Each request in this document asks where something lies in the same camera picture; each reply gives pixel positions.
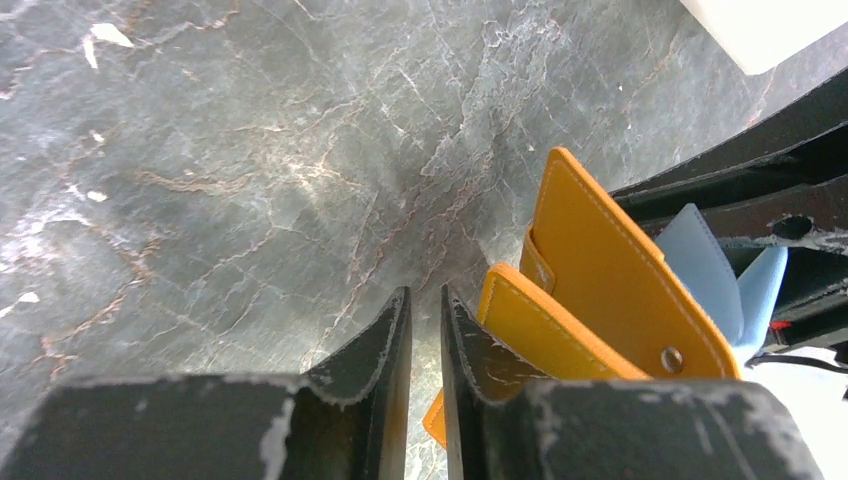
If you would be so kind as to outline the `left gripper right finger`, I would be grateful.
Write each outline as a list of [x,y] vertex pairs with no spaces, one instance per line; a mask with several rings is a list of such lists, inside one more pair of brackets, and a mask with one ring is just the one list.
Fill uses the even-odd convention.
[[784,405],[756,383],[562,381],[441,290],[452,479],[818,479]]

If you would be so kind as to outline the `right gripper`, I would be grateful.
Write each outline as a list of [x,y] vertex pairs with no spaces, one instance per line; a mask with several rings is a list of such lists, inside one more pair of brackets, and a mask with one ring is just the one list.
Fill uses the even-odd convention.
[[847,341],[847,72],[614,199],[654,236],[687,204],[733,248],[786,246],[764,350]]

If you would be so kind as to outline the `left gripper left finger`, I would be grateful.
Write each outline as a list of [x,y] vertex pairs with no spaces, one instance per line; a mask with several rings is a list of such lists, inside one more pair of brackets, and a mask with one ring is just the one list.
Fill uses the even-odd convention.
[[56,387],[5,479],[400,479],[412,346],[397,288],[301,374],[89,376]]

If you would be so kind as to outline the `orange card holder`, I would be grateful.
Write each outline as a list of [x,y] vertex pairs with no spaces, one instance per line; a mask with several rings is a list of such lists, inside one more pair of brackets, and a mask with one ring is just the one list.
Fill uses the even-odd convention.
[[735,273],[694,204],[650,238],[552,149],[518,267],[487,272],[477,322],[558,379],[730,379],[762,348],[789,252]]

